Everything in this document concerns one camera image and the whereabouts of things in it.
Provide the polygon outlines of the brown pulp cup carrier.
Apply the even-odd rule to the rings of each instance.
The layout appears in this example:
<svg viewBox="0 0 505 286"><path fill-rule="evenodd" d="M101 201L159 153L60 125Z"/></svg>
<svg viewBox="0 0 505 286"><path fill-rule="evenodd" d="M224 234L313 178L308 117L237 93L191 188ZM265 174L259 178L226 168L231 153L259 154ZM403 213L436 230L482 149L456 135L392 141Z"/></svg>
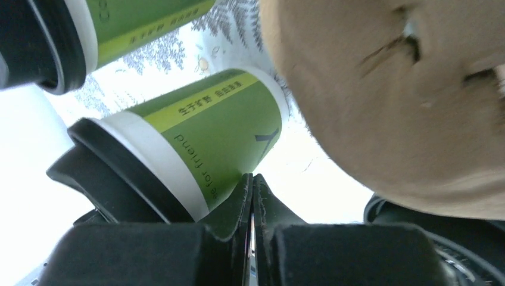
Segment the brown pulp cup carrier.
<svg viewBox="0 0 505 286"><path fill-rule="evenodd" d="M504 219L503 1L260 1L259 15L339 167L411 209Z"/></svg>

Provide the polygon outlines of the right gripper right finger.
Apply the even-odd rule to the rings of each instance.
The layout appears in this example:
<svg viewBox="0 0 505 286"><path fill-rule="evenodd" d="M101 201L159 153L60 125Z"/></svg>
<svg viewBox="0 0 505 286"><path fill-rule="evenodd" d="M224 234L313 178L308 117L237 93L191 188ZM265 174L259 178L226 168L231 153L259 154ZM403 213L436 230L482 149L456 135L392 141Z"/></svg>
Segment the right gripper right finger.
<svg viewBox="0 0 505 286"><path fill-rule="evenodd" d="M448 285L433 244L411 225L309 224L253 180L260 285Z"/></svg>

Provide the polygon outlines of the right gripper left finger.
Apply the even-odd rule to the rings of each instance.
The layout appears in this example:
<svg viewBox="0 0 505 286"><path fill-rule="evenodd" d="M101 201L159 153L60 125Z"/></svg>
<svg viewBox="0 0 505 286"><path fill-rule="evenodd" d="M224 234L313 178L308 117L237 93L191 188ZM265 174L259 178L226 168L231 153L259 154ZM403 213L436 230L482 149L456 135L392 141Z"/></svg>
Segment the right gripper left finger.
<svg viewBox="0 0 505 286"><path fill-rule="evenodd" d="M197 223L86 223L66 233L40 285L247 285L253 175Z"/></svg>

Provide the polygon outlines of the black cup lid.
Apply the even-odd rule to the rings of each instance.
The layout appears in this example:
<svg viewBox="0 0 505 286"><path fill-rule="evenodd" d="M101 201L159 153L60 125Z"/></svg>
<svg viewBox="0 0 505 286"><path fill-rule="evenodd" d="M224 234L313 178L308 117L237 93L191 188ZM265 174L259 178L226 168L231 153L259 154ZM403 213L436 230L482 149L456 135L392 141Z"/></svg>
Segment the black cup lid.
<svg viewBox="0 0 505 286"><path fill-rule="evenodd" d="M85 53L70 1L1 1L1 89L35 83L54 95L80 88Z"/></svg>
<svg viewBox="0 0 505 286"><path fill-rule="evenodd" d="M47 170L79 191L111 223L196 222L207 211L181 157L138 116L81 119L68 129L74 146Z"/></svg>

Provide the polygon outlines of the green paper cup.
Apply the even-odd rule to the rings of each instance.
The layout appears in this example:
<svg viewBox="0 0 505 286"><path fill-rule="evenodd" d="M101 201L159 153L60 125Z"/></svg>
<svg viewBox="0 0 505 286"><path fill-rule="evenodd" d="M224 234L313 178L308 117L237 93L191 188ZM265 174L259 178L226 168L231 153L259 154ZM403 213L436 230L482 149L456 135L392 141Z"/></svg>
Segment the green paper cup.
<svg viewBox="0 0 505 286"><path fill-rule="evenodd" d="M97 121L162 184L142 194L159 214L180 203L204 218L272 149L288 121L280 84L253 67L227 69Z"/></svg>
<svg viewBox="0 0 505 286"><path fill-rule="evenodd" d="M200 18L214 0L69 0L86 73Z"/></svg>

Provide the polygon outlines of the floral table mat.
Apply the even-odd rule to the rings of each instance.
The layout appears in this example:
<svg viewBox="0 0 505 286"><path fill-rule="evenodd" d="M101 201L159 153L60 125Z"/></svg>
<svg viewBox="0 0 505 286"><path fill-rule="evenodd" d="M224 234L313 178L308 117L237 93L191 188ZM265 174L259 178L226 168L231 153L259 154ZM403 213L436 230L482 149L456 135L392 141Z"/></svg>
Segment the floral table mat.
<svg viewBox="0 0 505 286"><path fill-rule="evenodd" d="M72 143L66 129L102 118L233 66L270 74L290 116L257 168L275 196L309 223L359 223L371 192L344 173L309 132L263 46L256 1L223 1L193 21L89 75L62 96L35 85L1 92L1 284L32 284L55 243L92 209L47 168Z"/></svg>

